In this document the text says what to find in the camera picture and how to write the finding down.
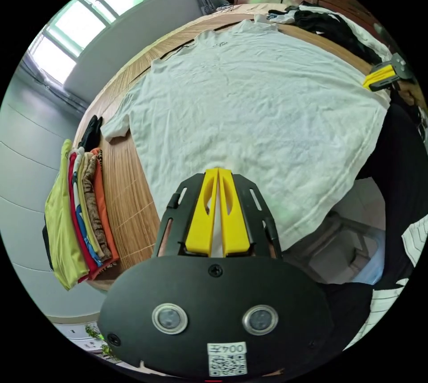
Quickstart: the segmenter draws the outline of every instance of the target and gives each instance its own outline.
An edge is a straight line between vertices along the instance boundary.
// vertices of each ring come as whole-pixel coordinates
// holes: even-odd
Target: white wall
[[[106,27],[84,49],[64,88],[92,102],[144,47],[201,15],[197,0],[144,1]]]
[[[64,140],[79,118],[17,76],[0,108],[0,231],[16,273],[40,310],[53,317],[97,313],[104,295],[83,283],[67,292],[49,269],[41,230]]]

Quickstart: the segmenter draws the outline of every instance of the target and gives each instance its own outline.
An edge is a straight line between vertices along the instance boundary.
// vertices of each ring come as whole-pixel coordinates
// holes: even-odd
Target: black clothing
[[[269,14],[286,14],[289,11],[296,10],[294,14],[294,25],[312,33],[320,35],[328,40],[339,44],[355,56],[372,65],[381,63],[381,58],[366,45],[362,44],[352,32],[349,25],[337,15],[329,13],[314,13],[308,10],[300,10],[298,7],[290,6],[284,12],[278,10],[269,10]]]
[[[99,146],[101,138],[101,125],[103,118],[98,118],[96,115],[89,120],[88,126],[83,134],[82,140],[78,144],[78,148],[83,147],[85,152],[89,152]]]
[[[46,228],[46,218],[45,218],[45,226],[43,227],[41,233],[43,234],[43,240],[45,241],[45,249],[46,249],[46,255],[48,256],[48,260],[49,260],[49,267],[51,270],[53,270],[54,268],[52,267],[52,260],[50,257],[50,249],[49,249],[48,229]]]
[[[409,115],[391,104],[376,148],[357,179],[372,177],[385,200],[385,266],[382,278],[372,286],[361,283],[318,284],[327,297],[334,330],[310,363],[284,370],[292,379],[338,356],[353,340],[370,314],[373,290],[396,288],[408,278],[413,264],[407,256],[402,234],[428,215],[428,154]]]

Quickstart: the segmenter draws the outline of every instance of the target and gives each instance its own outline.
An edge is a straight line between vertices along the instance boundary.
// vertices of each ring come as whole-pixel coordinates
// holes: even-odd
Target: striped fabric
[[[409,226],[403,233],[402,238],[404,249],[414,266],[416,266],[416,263],[418,262],[427,237],[428,215]],[[395,300],[399,297],[400,293],[406,286],[407,281],[408,279],[397,281],[397,285],[401,285],[399,288],[373,291],[370,315],[358,331],[357,335],[352,339],[348,346],[346,346],[345,350],[354,345],[357,341],[361,340],[382,319],[385,313],[394,304]]]

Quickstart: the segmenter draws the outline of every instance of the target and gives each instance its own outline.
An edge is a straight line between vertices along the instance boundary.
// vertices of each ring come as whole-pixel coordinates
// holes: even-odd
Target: label sticker
[[[247,345],[237,343],[208,343],[210,377],[247,374]]]

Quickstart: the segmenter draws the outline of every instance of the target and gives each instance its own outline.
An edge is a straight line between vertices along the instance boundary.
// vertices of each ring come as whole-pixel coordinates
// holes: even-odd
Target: qr code
[[[210,376],[230,376],[247,373],[247,359],[239,355],[210,355]]]

